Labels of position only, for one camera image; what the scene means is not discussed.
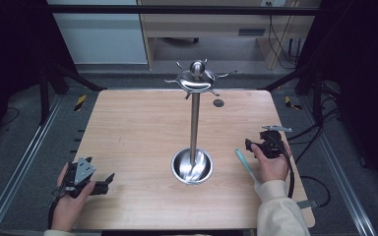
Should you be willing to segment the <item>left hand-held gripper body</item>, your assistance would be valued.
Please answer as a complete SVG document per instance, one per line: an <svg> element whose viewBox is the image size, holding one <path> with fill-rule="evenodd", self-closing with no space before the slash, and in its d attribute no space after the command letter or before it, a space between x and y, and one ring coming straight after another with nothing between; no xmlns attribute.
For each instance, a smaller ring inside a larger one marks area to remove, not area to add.
<svg viewBox="0 0 378 236"><path fill-rule="evenodd" d="M77 198L81 194L95 173L95 167L91 165L91 161L90 157L79 157L76 162L68 164L61 184L63 193L69 194L72 198Z"/></svg>

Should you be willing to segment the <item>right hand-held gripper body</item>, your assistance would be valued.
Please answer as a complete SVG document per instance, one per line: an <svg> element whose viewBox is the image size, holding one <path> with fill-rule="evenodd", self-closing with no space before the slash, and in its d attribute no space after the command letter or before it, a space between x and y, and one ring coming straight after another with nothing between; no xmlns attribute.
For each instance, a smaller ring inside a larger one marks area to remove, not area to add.
<svg viewBox="0 0 378 236"><path fill-rule="evenodd" d="M283 155L289 158L289 154L284 147L282 132L291 132L291 128L283 126L263 126L263 131L259 133L261 143L255 143L261 152L269 159L277 158Z"/></svg>

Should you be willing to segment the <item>teal handled kitchen utensil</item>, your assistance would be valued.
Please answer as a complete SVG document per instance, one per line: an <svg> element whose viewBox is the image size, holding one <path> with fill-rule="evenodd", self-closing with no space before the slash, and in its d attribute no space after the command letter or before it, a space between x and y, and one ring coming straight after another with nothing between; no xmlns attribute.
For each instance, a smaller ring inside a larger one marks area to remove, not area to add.
<svg viewBox="0 0 378 236"><path fill-rule="evenodd" d="M244 157L243 153L241 152L240 149L236 148L234 150L235 154L237 155L238 159L244 166L244 168L247 170L248 174L251 176L255 184L260 184L258 179L256 178L255 174L253 173L253 170L251 169L249 163L247 162L246 158Z"/></svg>

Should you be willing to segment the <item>stainless steel utensil rack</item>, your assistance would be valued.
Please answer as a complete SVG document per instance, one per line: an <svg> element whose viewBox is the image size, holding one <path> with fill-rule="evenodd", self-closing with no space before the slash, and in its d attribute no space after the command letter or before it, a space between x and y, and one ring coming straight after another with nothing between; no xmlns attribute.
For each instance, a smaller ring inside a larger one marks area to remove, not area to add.
<svg viewBox="0 0 378 236"><path fill-rule="evenodd" d="M190 145L178 151L171 160L171 171L175 178L186 185L199 185L210 178L213 173L213 159L202 148L197 147L201 95L210 92L215 96L218 79L231 73L217 74L208 68L208 60L195 60L187 68L179 62L176 65L181 72L174 80L165 80L177 84L186 92L186 99L191 99Z"/></svg>

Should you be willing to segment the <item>person's right hand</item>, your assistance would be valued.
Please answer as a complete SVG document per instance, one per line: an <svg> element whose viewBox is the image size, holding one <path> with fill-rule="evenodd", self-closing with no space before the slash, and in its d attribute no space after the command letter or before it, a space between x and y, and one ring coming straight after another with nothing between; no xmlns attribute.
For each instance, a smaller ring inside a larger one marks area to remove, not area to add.
<svg viewBox="0 0 378 236"><path fill-rule="evenodd" d="M272 180L284 181L286 179L289 171L289 161L283 154L277 158L268 158L255 144L252 144L250 147L253 150L254 156L258 160L255 174L261 183Z"/></svg>

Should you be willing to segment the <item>person's left hand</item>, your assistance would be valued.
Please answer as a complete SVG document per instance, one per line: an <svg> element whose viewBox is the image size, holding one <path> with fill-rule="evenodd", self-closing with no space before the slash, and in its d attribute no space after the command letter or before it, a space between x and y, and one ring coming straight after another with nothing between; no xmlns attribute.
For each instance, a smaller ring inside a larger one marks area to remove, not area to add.
<svg viewBox="0 0 378 236"><path fill-rule="evenodd" d="M52 216L51 230L70 232L81 215L87 198L95 187L95 181L90 181L77 198L63 196L57 203Z"/></svg>

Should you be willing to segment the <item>yellow black tape strip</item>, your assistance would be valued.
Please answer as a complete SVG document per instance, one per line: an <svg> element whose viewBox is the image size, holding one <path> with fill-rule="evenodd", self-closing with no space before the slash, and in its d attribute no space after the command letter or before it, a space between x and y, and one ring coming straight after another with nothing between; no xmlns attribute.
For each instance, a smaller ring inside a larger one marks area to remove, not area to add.
<svg viewBox="0 0 378 236"><path fill-rule="evenodd" d="M302 110L301 105L295 105L295 104L291 103L289 96L284 97L284 104L288 108L292 108L292 109L295 109L295 110Z"/></svg>

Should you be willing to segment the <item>grey tape piece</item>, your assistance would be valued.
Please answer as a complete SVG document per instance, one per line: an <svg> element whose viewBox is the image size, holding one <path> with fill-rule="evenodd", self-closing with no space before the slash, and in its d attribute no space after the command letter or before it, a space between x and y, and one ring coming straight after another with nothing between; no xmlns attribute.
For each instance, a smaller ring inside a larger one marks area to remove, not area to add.
<svg viewBox="0 0 378 236"><path fill-rule="evenodd" d="M316 200L312 200L312 201L305 200L305 201L298 202L297 204L300 208L308 208L308 207L315 208L315 207L320 206Z"/></svg>

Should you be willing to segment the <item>dark curtain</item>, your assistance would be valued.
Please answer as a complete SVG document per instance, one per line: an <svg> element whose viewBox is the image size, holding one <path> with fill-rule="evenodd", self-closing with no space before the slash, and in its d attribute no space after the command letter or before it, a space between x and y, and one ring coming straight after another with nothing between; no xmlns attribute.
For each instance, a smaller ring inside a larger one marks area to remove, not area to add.
<svg viewBox="0 0 378 236"><path fill-rule="evenodd" d="M378 171L378 0L321 0L303 58L323 46L323 78L341 87L340 109L359 150Z"/></svg>
<svg viewBox="0 0 378 236"><path fill-rule="evenodd" d="M47 0L0 0L0 122L11 95L38 83L39 72L73 59Z"/></svg>

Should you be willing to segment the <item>light wooden desk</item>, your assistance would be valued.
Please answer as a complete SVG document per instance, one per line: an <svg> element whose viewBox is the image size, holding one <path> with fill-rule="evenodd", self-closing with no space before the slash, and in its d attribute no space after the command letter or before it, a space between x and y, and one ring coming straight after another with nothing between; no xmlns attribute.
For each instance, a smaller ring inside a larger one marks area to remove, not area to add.
<svg viewBox="0 0 378 236"><path fill-rule="evenodd" d="M299 7L317 8L321 0L138 0L139 5ZM259 44L268 68L282 58L282 45L291 38L303 40L309 33L312 16L267 15L169 15L143 14L145 37L252 37Z"/></svg>

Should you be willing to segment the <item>white cabinet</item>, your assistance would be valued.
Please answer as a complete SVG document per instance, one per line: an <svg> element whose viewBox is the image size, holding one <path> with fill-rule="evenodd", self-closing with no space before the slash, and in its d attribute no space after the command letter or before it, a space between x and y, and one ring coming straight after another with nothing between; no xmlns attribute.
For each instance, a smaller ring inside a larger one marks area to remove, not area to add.
<svg viewBox="0 0 378 236"><path fill-rule="evenodd" d="M77 65L146 64L138 14L67 14L53 17Z"/></svg>

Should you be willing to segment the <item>aluminium floor rail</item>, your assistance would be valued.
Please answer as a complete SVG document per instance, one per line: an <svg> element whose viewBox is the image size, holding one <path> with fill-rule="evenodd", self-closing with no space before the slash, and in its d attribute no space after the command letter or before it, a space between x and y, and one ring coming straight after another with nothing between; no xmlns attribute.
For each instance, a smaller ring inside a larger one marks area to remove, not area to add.
<svg viewBox="0 0 378 236"><path fill-rule="evenodd" d="M316 123L313 110L321 108L322 117L325 121L329 117L329 112L336 109L335 103L328 98L324 98L323 101L316 106L313 106L310 98L307 96L301 97L300 101L302 102L304 110L312 124ZM334 181L336 182L342 199L346 205L346 209L359 236L377 236L377 232L369 219L361 200L357 196L354 187L347 177L346 171L341 167L334 148L331 146L329 139L325 134L325 131L328 131L328 125L324 121L322 122L324 128L318 136L317 141L321 151L323 152L324 159L328 164L331 175L334 178Z"/></svg>
<svg viewBox="0 0 378 236"><path fill-rule="evenodd" d="M17 166L11 172L11 177L6 182L5 188L0 194L0 224L14 197L20 189L20 186L34 161L36 154L53 123L54 117L59 110L62 100L62 95L54 96L54 100L50 106L47 118L44 119L42 124L37 126L31 141L28 143L22 157L17 162Z"/></svg>

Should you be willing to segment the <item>yellow-handled tool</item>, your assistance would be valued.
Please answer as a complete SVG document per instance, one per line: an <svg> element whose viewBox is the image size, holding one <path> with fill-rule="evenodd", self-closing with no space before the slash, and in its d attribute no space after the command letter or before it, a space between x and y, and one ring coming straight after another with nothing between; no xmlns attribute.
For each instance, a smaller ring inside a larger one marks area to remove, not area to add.
<svg viewBox="0 0 378 236"><path fill-rule="evenodd" d="M77 103L75 105L74 111L80 111L81 110L86 98L87 98L87 96L85 94L82 94L82 95L79 96Z"/></svg>

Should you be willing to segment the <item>black frame strut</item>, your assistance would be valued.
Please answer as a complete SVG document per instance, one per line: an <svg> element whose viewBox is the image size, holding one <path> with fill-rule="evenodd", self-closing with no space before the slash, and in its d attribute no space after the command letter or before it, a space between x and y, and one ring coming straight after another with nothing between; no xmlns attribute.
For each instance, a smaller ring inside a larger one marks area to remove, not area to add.
<svg viewBox="0 0 378 236"><path fill-rule="evenodd" d="M322 73L316 62L308 62L305 65L296 68L293 72L287 74L281 79L278 79L263 88L259 88L259 90L273 91L293 79L298 79L298 83L294 89L298 95L304 95L308 93L310 89L313 89L312 116L317 124L321 123L323 121L321 105L323 80Z"/></svg>
<svg viewBox="0 0 378 236"><path fill-rule="evenodd" d="M77 72L68 70L59 64L50 64L48 66L44 66L40 70L38 76L41 106L40 125L43 125L50 116L48 86L51 86L57 94L65 94L69 89L67 83L65 82L65 79L69 78L90 90L104 90L104 87L98 86L86 80Z"/></svg>

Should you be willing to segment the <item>black horizontal frame bar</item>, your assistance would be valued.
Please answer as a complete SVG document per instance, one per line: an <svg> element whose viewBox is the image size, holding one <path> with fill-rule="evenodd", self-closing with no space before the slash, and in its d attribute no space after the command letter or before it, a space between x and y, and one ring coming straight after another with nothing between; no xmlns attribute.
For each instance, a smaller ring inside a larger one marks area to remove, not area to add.
<svg viewBox="0 0 378 236"><path fill-rule="evenodd" d="M185 15L275 15L316 16L320 8L299 7L231 7L168 5L49 5L52 13L75 14L185 14Z"/></svg>

